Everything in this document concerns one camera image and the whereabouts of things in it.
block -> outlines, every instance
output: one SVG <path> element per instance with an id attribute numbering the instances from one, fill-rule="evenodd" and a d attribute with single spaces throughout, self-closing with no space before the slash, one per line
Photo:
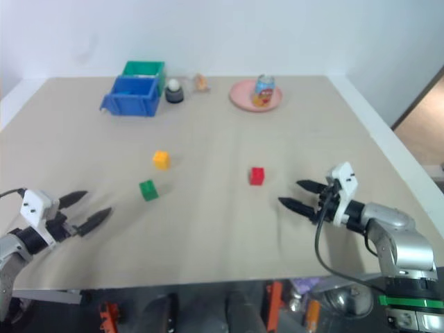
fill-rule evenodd
<path id="1" fill-rule="evenodd" d="M 150 201 L 156 198 L 159 198 L 159 194 L 155 189 L 154 183 L 152 180 L 147 180 L 146 182 L 141 182 L 139 184 L 140 191 L 145 201 Z"/>
<path id="2" fill-rule="evenodd" d="M 166 151 L 156 151 L 153 157 L 156 168 L 160 170 L 168 170 L 170 167 L 169 154 Z"/>
<path id="3" fill-rule="evenodd" d="M 265 179 L 264 168 L 251 168 L 250 185 L 260 186 L 264 182 L 264 179 Z"/>

beige table surface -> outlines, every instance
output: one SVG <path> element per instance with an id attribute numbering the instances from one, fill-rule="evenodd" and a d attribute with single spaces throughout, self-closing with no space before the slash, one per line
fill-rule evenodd
<path id="1" fill-rule="evenodd" d="M 253 114 L 231 104 L 240 78 L 210 78 L 209 94 L 181 104 L 162 99 L 154 118 L 100 113 L 114 78 L 54 78 L 0 134 L 1 190 L 45 189 L 54 196 L 87 189 L 67 210 L 72 223 L 113 206 L 106 224 L 52 252 L 45 250 L 17 278 L 17 289 L 133 287 L 323 275 L 314 254 L 315 227 L 278 203 L 311 196 L 299 179 L 323 181 L 350 161 L 356 195 L 412 215 L 444 264 L 444 241 L 353 111 L 325 77 L 281 77 L 284 100 Z M 156 150 L 172 157 L 155 169 Z M 261 187 L 247 181 L 264 167 Z M 145 202 L 139 182 L 152 179 L 160 197 Z M 0 232 L 23 226 L 20 199 L 0 200 Z M 347 272 L 376 272 L 364 240 L 326 226 L 321 250 Z"/>

can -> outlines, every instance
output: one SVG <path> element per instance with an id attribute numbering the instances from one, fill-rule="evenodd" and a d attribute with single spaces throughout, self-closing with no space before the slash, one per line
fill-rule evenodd
<path id="1" fill-rule="evenodd" d="M 257 78 L 252 102 L 255 106 L 265 108 L 270 105 L 271 97 L 275 90 L 275 78 L 261 75 Z"/>

blue plastic bin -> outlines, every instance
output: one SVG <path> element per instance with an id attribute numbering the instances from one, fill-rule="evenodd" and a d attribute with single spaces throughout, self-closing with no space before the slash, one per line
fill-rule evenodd
<path id="1" fill-rule="evenodd" d="M 159 105 L 158 78 L 118 76 L 100 109 L 117 116 L 154 117 Z"/>

small orange object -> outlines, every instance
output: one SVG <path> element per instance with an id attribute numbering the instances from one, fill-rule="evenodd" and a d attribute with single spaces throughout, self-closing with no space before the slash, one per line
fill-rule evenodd
<path id="1" fill-rule="evenodd" d="M 319 312 L 321 312 L 321 304 L 317 300 L 310 300 L 305 315 L 305 328 L 309 333 L 315 333 L 318 329 Z"/>
<path id="2" fill-rule="evenodd" d="M 279 309 L 282 306 L 282 283 L 273 282 L 268 290 L 269 304 L 268 304 L 268 318 L 266 321 L 266 331 L 276 332 L 279 323 Z"/>
<path id="3" fill-rule="evenodd" d="M 102 323 L 100 329 L 105 333 L 118 333 L 117 319 L 119 318 L 119 308 L 115 303 L 105 302 L 99 307 Z"/>
<path id="4" fill-rule="evenodd" d="M 160 170 L 168 170 L 170 167 L 169 154 L 166 151 L 156 151 L 153 157 L 156 168 Z"/>

